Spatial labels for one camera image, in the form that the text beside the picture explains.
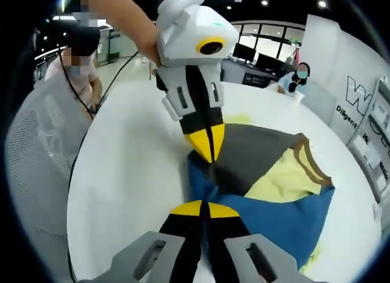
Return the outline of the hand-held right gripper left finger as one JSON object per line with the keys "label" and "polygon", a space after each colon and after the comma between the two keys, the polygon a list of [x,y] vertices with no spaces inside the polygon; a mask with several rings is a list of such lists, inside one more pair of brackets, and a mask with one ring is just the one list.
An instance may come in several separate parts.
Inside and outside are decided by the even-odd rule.
{"label": "hand-held right gripper left finger", "polygon": [[107,271],[82,282],[193,282],[201,257],[201,205],[177,206],[158,232],[146,232],[115,254]]}

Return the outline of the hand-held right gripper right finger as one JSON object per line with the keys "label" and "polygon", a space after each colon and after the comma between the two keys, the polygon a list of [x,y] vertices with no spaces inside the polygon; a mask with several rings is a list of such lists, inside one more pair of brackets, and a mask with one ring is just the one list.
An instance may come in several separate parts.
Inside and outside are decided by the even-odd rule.
{"label": "hand-held right gripper right finger", "polygon": [[307,282],[293,256],[250,234],[237,211],[208,203],[208,259],[216,282]]}

